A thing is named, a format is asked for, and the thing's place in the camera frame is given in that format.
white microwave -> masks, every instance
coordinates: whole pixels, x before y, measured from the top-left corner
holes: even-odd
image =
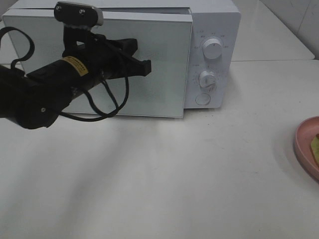
[[[130,78],[130,97],[121,115],[183,117],[184,109],[218,108],[237,37],[240,12],[231,0],[68,0],[103,11],[104,24],[92,32],[108,39],[135,38],[134,57],[151,60],[147,77]],[[63,24],[53,9],[57,0],[19,0],[4,15],[6,26],[26,32],[35,43],[33,57],[22,62],[29,73],[61,58]],[[23,56],[28,43],[17,32],[10,38]],[[124,80],[110,80],[116,98],[124,98]],[[110,111],[113,104],[103,86],[93,88],[96,104]],[[66,111],[93,113],[85,96]]]

timer knob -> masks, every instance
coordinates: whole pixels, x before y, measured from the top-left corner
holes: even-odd
[[[216,37],[208,39],[203,44],[204,56],[209,60],[218,58],[222,54],[222,49],[223,43]]]
[[[202,88],[210,88],[216,85],[216,75],[212,71],[203,71],[198,77],[199,86]]]

white countertop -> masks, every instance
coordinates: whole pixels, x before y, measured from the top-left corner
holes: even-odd
[[[311,60],[314,55],[259,0],[234,0],[242,13],[233,61]],[[0,64],[16,58],[6,37],[2,40]]]
[[[0,119],[0,238],[317,239],[319,184],[293,152],[318,61],[233,62],[218,110],[184,119]]]

sticker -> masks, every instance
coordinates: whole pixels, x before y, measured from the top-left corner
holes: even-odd
[[[62,58],[63,61],[66,61],[74,67],[74,69],[79,73],[80,76],[84,76],[89,73],[86,66],[77,58],[73,56],[67,56]]]

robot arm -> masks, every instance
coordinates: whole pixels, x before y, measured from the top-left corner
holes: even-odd
[[[27,55],[14,60],[11,69],[0,65],[0,118],[7,118],[24,128],[35,129],[51,126],[59,115],[91,122],[115,116],[128,100],[128,77],[147,76],[151,72],[151,61],[139,61],[132,57],[138,48],[136,39],[107,40],[104,35],[93,34],[91,28],[103,24],[102,12],[93,6],[58,2],[54,16],[64,23],[63,58],[26,76],[15,68],[15,64],[32,56],[32,39],[13,27],[0,30],[0,39],[7,32],[18,30],[30,42]],[[126,79],[126,96],[119,105],[106,80],[123,77]],[[99,110],[88,92],[97,84],[104,85],[116,107],[111,113]],[[99,117],[86,119],[62,112],[82,94],[86,95]]]

